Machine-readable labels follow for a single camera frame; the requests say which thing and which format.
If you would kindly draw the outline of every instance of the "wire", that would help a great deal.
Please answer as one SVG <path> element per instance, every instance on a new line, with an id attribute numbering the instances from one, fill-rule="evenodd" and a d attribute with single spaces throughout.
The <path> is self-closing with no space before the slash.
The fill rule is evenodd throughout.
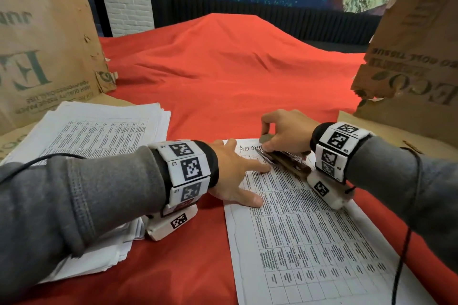
<path id="1" fill-rule="evenodd" d="M 8 180 L 11 180 L 14 176 L 19 174 L 21 171 L 24 171 L 27 168 L 30 168 L 32 165 L 37 164 L 43 160 L 56 157 L 56 156 L 63 156 L 63 157 L 72 157 L 72 158 L 78 158 L 78 159 L 86 159 L 85 157 L 79 156 L 77 154 L 72 154 L 72 153 L 52 153 L 52 154 L 47 154 L 46 156 L 38 157 L 35 158 L 34 160 L 31 160 L 30 162 L 22 164 L 20 167 L 6 175 L 3 179 L 0 180 L 0 186 L 5 183 Z"/>
<path id="2" fill-rule="evenodd" d="M 411 148 L 407 148 L 407 147 L 401 147 L 401 148 L 406 149 L 410 153 L 412 153 L 415 156 L 415 159 L 417 161 L 417 181 L 416 181 L 416 186 L 415 186 L 414 199 L 412 201 L 412 207 L 413 207 L 415 206 L 415 202 L 420 192 L 421 174 L 423 173 L 423 163 L 421 162 L 421 158 L 415 150 Z M 409 250 L 409 243 L 410 243 L 411 237 L 412 237 L 412 229 L 409 227 L 407 229 L 407 234 L 405 235 L 401 256 L 399 257 L 398 268 L 396 269 L 396 274 L 394 275 L 393 291 L 391 295 L 391 305 L 396 305 L 396 296 L 398 294 L 399 279 L 401 278 L 402 267 L 404 266 L 404 263 L 405 263 L 407 251 Z"/>

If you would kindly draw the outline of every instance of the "gray sleeve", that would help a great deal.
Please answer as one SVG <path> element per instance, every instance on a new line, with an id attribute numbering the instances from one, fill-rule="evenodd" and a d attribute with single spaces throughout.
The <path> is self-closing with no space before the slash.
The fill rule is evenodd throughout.
<path id="1" fill-rule="evenodd" d="M 421 160 L 422 181 L 415 204 L 415 156 L 379 137 L 370 138 L 355 153 L 346 176 L 407 223 L 457 273 L 458 164 L 422 155 Z"/>
<path id="2" fill-rule="evenodd" d="M 19 163 L 0 166 L 0 179 Z M 0 303 L 79 256 L 100 235 L 162 209 L 165 188 L 151 151 L 98 159 L 55 157 L 0 186 Z"/>

